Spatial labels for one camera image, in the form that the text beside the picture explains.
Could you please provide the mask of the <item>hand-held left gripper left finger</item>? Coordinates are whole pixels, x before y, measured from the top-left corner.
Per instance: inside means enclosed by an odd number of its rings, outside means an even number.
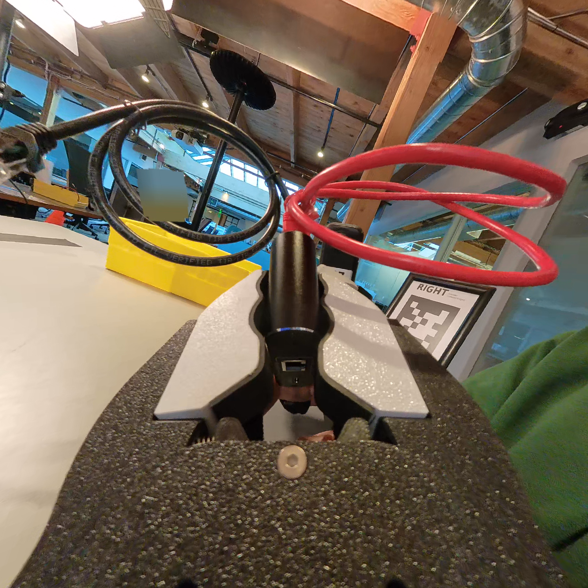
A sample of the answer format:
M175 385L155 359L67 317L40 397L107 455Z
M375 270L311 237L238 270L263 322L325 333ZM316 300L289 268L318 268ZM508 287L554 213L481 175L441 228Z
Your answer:
M263 417L273 378L254 314L265 277L265 271L252 272L198 317L155 408L158 420Z

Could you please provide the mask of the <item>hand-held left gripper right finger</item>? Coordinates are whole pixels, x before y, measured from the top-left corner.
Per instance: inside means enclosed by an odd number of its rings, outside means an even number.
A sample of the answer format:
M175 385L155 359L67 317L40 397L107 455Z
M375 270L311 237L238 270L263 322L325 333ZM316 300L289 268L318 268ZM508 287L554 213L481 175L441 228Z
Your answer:
M369 417L424 419L429 409L384 313L337 271L319 271L329 317L318 345L323 381Z

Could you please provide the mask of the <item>black network switch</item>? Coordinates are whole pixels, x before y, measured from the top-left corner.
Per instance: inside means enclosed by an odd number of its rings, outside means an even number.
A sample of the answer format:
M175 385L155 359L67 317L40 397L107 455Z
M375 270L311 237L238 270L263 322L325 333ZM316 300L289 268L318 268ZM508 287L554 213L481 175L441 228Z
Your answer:
M276 382L313 385L319 343L319 281L313 239L300 231L280 233L270 254L265 336Z

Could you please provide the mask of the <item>yellow plastic bin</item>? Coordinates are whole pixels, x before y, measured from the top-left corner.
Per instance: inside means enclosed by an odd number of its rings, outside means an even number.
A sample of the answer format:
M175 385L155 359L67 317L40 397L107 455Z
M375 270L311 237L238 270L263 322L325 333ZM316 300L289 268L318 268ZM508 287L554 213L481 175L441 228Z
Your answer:
M227 255L212 245L182 239L154 224L131 219L122 221L141 238L176 254L205 258ZM109 235L106 268L204 307L254 271L262 269L248 260L212 268L179 265L143 252L114 230Z

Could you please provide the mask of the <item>person's right forearm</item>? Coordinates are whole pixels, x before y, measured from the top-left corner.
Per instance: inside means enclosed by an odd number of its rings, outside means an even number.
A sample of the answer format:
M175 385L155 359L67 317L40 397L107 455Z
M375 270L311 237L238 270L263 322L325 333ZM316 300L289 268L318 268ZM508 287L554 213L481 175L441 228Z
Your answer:
M557 552L587 544L587 328L555 336L463 387L504 444Z

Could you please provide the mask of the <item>framed marker sign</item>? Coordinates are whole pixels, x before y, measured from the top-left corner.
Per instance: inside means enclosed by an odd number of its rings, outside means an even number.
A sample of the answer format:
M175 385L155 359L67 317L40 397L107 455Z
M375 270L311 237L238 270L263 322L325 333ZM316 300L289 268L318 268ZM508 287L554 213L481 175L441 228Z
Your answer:
M386 309L447 368L496 292L496 288L409 273Z

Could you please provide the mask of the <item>black floor lamp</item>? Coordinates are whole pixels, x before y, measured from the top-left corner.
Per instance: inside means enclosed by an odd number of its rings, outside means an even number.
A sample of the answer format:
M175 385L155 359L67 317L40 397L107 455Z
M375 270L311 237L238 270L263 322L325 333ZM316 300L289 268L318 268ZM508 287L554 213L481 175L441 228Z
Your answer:
M276 92L271 80L244 56L228 49L217 49L210 55L209 65L216 81L233 97L228 116L230 123L236 122L242 104L257 111L267 111L275 105ZM194 229L200 227L226 148L227 142L221 140L196 204L192 218Z

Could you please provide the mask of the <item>small yellow bin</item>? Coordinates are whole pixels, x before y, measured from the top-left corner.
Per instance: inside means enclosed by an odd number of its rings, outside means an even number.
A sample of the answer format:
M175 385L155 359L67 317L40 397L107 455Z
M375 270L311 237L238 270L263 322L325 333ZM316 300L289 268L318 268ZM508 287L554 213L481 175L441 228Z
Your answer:
M38 178L33 180L33 192L43 198L71 208L87 208L89 205L89 199L77 191L46 183Z

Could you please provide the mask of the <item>person's green sweatshirt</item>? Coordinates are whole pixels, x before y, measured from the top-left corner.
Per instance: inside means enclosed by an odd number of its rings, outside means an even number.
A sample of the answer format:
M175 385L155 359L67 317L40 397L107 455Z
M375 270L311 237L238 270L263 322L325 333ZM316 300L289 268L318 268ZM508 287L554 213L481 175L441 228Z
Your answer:
M572 587L587 587L587 527L555 542L551 551Z

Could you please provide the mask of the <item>studio light panel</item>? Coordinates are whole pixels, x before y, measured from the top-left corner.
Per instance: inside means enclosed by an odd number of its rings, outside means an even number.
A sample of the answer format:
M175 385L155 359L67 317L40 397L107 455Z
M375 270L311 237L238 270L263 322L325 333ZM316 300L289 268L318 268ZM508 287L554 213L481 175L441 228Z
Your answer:
M49 38L79 56L79 36L97 42L114 69L183 56L172 30L172 1L8 1Z

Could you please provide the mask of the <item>wooden post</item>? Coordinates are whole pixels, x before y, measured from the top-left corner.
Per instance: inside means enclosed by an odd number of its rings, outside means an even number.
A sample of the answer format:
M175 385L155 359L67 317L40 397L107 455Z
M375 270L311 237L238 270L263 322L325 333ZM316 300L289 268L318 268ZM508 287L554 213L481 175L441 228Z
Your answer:
M418 111L439 63L445 57L456 26L444 17L432 13L417 41L416 48L392 105L375 143L375 150L388 146L404 145L415 123ZM361 180L390 182L395 166L382 166L364 171ZM354 199L345 217L347 224L360 226L367 237L376 216L380 201Z

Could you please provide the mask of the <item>metal ventilation duct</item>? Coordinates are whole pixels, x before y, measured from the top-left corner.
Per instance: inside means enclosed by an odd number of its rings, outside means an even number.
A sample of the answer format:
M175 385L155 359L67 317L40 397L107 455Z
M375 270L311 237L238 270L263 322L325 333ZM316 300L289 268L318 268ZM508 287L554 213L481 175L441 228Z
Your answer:
M524 1L410 1L467 34L471 55L460 75L416 123L406 143L437 138L515 67L527 29Z

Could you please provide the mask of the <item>black wall device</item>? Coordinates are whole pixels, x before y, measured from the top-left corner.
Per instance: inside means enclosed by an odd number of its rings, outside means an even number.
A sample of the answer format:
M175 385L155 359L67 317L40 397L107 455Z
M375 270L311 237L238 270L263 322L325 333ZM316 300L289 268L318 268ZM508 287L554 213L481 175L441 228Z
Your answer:
M587 99L564 108L544 125L543 137L552 139L587 127Z

